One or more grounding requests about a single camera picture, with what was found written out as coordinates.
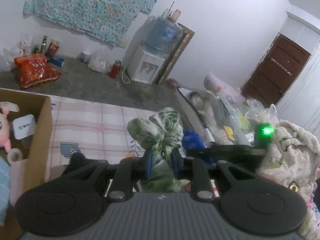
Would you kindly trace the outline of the cream fluffy blanket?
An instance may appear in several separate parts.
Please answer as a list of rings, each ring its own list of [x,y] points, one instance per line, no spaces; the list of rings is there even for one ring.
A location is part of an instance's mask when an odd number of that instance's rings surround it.
[[[319,141],[311,132],[287,120],[279,120],[275,105],[269,107],[274,134],[258,173],[298,193],[308,212],[300,234],[319,239],[319,209],[313,201],[319,189]]]

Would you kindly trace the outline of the teal floral wall cloth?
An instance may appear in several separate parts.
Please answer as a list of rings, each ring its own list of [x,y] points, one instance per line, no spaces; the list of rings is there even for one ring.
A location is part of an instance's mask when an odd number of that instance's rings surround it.
[[[149,14],[158,0],[25,0],[24,15],[119,46],[138,14]]]

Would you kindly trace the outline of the white water dispenser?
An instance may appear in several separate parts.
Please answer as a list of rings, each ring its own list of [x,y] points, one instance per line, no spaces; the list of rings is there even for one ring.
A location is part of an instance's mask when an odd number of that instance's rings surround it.
[[[151,85],[159,73],[165,58],[152,54],[143,46],[138,46],[127,68],[132,81]]]

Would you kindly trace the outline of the plush doll red dress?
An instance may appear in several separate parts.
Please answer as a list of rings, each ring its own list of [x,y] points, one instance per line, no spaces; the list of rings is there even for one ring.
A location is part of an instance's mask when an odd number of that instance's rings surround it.
[[[65,172],[69,173],[79,168],[82,168],[88,164],[88,159],[82,153],[74,153],[69,160],[69,164],[66,166]]]

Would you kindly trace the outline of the checkered bed sheet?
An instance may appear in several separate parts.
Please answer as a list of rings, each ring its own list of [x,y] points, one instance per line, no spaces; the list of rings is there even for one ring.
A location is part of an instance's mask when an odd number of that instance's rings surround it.
[[[147,119],[157,113],[62,97],[53,99],[52,111],[49,180],[62,175],[76,152],[87,159],[107,160],[109,164],[117,164],[124,158],[142,157],[146,150],[131,137],[127,124],[134,118]],[[189,181],[178,181],[181,191],[191,190]]]

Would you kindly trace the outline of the pink cloth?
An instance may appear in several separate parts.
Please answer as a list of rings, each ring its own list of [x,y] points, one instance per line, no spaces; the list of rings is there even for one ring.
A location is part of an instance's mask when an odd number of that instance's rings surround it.
[[[10,168],[10,205],[15,206],[18,198],[23,193],[25,167],[28,159],[14,162]]]

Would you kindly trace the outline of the pink plush toy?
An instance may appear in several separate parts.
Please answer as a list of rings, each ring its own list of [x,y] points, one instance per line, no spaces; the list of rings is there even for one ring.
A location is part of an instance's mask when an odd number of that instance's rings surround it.
[[[6,153],[11,151],[11,141],[10,141],[10,125],[7,120],[9,115],[9,109],[7,107],[2,108],[1,113],[1,130],[0,130],[0,143],[1,148],[4,148]]]

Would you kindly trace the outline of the red snack bag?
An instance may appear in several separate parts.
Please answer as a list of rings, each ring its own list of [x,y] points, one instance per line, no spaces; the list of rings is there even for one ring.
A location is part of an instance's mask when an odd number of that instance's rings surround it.
[[[43,83],[57,80],[61,73],[48,64],[42,53],[30,54],[14,58],[20,70],[18,85],[20,89],[28,89]]]

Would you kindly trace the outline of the brown cardboard box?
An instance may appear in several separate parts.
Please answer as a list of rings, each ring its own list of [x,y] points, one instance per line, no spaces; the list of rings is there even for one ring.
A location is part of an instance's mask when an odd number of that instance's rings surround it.
[[[47,159],[52,134],[52,109],[50,97],[40,94],[1,89],[1,102],[9,102],[19,107],[18,112],[9,113],[10,122],[32,114],[36,120],[35,133],[26,139],[11,137],[13,148],[22,151],[26,160],[23,174],[15,173],[22,181],[22,191],[28,191],[46,180]]]

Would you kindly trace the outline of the blue water jug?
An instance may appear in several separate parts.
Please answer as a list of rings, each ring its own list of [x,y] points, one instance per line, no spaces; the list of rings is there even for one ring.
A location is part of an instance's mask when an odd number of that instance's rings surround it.
[[[167,18],[157,17],[142,45],[148,52],[166,58],[182,34],[181,26],[170,22]]]

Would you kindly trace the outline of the white small box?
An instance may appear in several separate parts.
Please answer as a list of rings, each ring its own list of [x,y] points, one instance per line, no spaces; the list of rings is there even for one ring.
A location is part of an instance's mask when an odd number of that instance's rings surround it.
[[[21,140],[35,133],[36,120],[32,114],[29,114],[14,119],[12,126],[15,139]]]

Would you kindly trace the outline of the white plastic bag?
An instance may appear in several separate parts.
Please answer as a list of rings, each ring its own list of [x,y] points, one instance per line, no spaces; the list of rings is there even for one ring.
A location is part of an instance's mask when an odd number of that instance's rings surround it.
[[[98,49],[90,57],[88,68],[98,73],[108,73],[110,71],[110,51],[108,49]]]

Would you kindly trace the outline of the light blue towel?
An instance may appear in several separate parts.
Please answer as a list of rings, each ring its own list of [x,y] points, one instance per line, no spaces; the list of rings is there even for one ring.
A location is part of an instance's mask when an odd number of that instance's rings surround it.
[[[0,157],[0,225],[4,226],[10,197],[10,166]]]

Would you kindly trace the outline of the red thermos bottle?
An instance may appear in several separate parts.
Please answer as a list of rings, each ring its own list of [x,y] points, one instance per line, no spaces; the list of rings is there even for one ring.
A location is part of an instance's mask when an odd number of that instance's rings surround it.
[[[109,72],[109,77],[115,79],[121,70],[121,61],[116,60],[114,64],[112,64],[111,70]]]

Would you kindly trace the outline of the tape roll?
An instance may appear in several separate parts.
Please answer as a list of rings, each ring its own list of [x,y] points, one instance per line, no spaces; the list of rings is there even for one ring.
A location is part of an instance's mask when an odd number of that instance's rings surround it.
[[[23,160],[23,154],[18,148],[12,148],[7,153],[7,162],[11,165],[17,161]]]

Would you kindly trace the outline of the blue tissue pack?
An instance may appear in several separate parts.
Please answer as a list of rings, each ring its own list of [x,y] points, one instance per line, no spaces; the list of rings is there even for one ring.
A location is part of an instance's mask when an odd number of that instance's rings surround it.
[[[182,146],[186,156],[189,155],[189,151],[203,150],[206,148],[206,145],[204,144],[200,135],[190,130],[183,131]]]

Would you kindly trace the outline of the brown wooden door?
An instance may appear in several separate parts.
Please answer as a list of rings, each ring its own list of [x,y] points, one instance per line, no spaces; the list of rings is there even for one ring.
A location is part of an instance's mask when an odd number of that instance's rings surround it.
[[[264,107],[277,104],[303,70],[311,54],[280,34],[241,92]]]

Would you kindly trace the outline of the green fabric scrunchie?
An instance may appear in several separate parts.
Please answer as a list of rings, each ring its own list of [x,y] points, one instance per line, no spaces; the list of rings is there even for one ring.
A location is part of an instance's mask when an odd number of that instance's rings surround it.
[[[134,118],[127,124],[131,137],[145,150],[150,150],[151,174],[140,180],[145,192],[180,192],[181,183],[174,177],[171,153],[182,147],[183,128],[180,114],[172,107],[161,109],[147,119]]]

